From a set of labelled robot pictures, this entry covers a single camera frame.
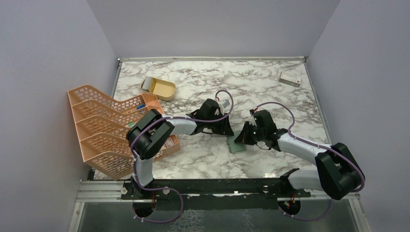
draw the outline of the gray backdrop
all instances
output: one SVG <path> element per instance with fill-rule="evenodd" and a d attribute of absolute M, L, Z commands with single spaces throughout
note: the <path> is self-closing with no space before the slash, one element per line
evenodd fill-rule
<path fill-rule="evenodd" d="M 373 231 L 408 231 L 410 1 L 342 0 L 307 63 L 332 141 L 367 176 Z"/>
<path fill-rule="evenodd" d="M 338 0 L 88 0 L 120 58 L 308 56 Z"/>
<path fill-rule="evenodd" d="M 117 57 L 85 0 L 0 3 L 0 231 L 68 229 L 86 174 L 67 90 L 109 93 Z"/>

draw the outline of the marble tabletop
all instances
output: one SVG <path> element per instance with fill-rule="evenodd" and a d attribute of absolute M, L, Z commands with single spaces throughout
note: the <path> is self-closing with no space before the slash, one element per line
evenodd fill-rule
<path fill-rule="evenodd" d="M 299 87 L 278 82 L 281 72 L 302 78 Z M 170 61 L 123 62 L 114 98 L 124 101 L 141 92 L 145 77 L 156 77 L 176 84 L 177 94 L 160 103 L 167 115 L 181 116 L 213 99 L 220 89 L 234 97 L 229 116 L 233 131 L 240 131 L 249 120 L 249 109 L 276 101 L 288 106 L 295 115 L 293 132 L 320 143 L 327 143 L 322 118 L 302 61 Z M 220 93 L 222 99 L 229 97 Z M 292 118 L 277 105 L 266 105 L 278 128 L 287 128 Z M 226 136 L 178 135 L 181 151 L 153 165 L 155 178 L 260 178 L 279 177 L 292 168 L 313 169 L 309 162 L 291 154 L 247 146 L 240 153 L 229 153 Z M 109 179 L 96 171 L 95 179 Z"/>

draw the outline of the white box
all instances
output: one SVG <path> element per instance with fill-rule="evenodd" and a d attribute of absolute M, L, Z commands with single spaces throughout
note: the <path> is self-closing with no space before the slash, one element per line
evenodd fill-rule
<path fill-rule="evenodd" d="M 300 76 L 290 74 L 287 72 L 282 72 L 279 78 L 279 82 L 295 87 L 299 87 L 301 81 L 302 78 Z"/>

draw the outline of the orange basket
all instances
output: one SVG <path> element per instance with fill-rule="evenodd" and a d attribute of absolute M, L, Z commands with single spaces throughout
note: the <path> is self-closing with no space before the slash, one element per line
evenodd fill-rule
<path fill-rule="evenodd" d="M 116 101 L 89 85 L 68 91 L 68 96 L 83 161 L 115 180 L 131 174 L 133 158 L 125 138 L 129 130 L 126 126 L 151 109 L 163 114 L 157 97 L 144 93 Z M 172 144 L 162 146 L 154 162 L 181 149 L 175 135 L 169 140 Z"/>

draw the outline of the green object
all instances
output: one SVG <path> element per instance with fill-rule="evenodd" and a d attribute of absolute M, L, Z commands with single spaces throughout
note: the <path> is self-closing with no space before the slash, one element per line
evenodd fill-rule
<path fill-rule="evenodd" d="M 230 153 L 246 151 L 246 145 L 245 144 L 236 144 L 234 142 L 235 139 L 239 136 L 240 133 L 241 133 L 240 130 L 234 131 L 233 136 L 227 136 L 226 137 L 226 144 L 228 145 L 228 150 L 229 150 Z"/>

